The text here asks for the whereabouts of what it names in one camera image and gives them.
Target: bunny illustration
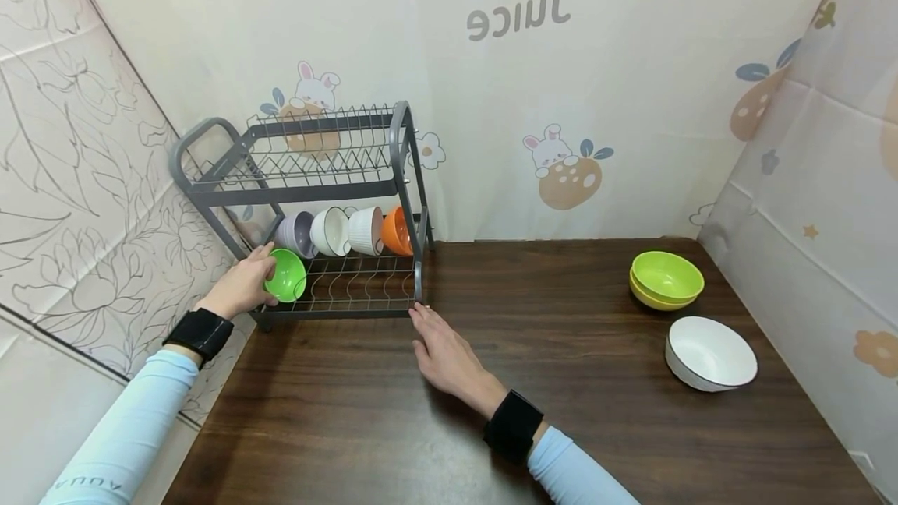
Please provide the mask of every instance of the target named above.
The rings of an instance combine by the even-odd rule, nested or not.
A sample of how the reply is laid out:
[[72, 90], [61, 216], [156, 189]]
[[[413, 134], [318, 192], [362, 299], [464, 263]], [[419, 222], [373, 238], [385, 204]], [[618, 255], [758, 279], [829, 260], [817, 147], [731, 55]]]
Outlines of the bunny illustration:
[[561, 140], [561, 126], [556, 123], [546, 127], [544, 139], [539, 140], [533, 135], [524, 138], [524, 146], [530, 149], [533, 156], [533, 164], [536, 164], [536, 177], [539, 179], [549, 175], [552, 164], [562, 162], [565, 166], [577, 164], [578, 157], [571, 151], [571, 147]]
[[312, 66], [305, 61], [300, 61], [297, 69], [299, 83], [296, 85], [296, 95], [290, 99], [290, 105], [301, 113], [307, 111], [312, 115], [335, 109], [334, 88], [339, 84], [339, 76], [326, 72], [317, 79]]

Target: green bowl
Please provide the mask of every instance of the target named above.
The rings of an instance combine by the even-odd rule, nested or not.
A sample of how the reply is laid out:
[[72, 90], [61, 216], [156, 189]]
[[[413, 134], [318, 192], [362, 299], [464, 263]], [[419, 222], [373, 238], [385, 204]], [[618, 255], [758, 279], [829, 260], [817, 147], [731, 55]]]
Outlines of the green bowl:
[[674, 253], [640, 253], [633, 260], [633, 275], [650, 295], [673, 304], [698, 297], [705, 287], [702, 272]]
[[306, 267], [290, 250], [272, 250], [275, 258], [275, 273], [265, 281], [265, 291], [270, 292], [280, 302], [293, 302], [306, 290]]

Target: gray metal dish rack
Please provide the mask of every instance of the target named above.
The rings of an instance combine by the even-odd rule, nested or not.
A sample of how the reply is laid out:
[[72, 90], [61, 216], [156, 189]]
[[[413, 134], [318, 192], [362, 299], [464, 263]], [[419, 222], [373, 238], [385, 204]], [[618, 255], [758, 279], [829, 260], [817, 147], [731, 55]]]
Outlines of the gray metal dish rack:
[[[215, 127], [229, 138], [224, 156], [196, 163], [196, 153], [188, 149]], [[405, 176], [409, 153], [421, 207], [417, 214], [407, 187], [410, 180]], [[196, 165], [192, 178], [185, 173], [185, 162]], [[247, 255], [250, 244], [235, 239], [220, 218], [224, 211], [215, 208], [270, 206], [275, 217], [262, 235], [264, 243], [274, 237], [284, 219], [282, 203], [398, 194], [409, 223], [413, 255], [360, 256], [351, 252], [347, 257], [303, 260], [308, 276], [302, 297], [294, 303], [260, 306], [249, 312], [265, 331], [278, 318], [407, 316], [415, 300], [424, 300], [425, 250], [433, 249], [433, 230], [408, 102], [398, 102], [392, 108], [349, 108], [317, 115], [307, 111], [302, 115], [254, 116], [242, 135], [229, 121], [210, 118], [178, 141], [171, 152], [170, 170], [178, 187], [237, 258]]]

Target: light blue sleeve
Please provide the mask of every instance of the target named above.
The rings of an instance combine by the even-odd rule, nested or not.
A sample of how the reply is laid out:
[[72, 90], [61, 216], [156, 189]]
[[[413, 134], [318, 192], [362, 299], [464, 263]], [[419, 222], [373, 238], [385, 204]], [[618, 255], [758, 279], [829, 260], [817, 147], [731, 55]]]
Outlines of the light blue sleeve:
[[163, 350], [149, 357], [41, 505], [129, 505], [197, 373], [182, 354]]
[[554, 427], [530, 453], [527, 468], [556, 505], [639, 505], [608, 471]]

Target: orange bowl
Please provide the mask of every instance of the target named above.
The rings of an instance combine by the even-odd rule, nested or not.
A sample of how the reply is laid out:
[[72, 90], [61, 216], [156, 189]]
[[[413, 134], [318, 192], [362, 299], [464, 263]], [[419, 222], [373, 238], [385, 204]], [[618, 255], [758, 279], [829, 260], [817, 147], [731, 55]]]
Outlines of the orange bowl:
[[405, 214], [402, 205], [393, 209], [384, 219], [384, 226], [380, 228], [380, 239], [390, 251], [400, 256], [412, 255], [412, 239], [408, 237], [408, 226], [405, 223]]

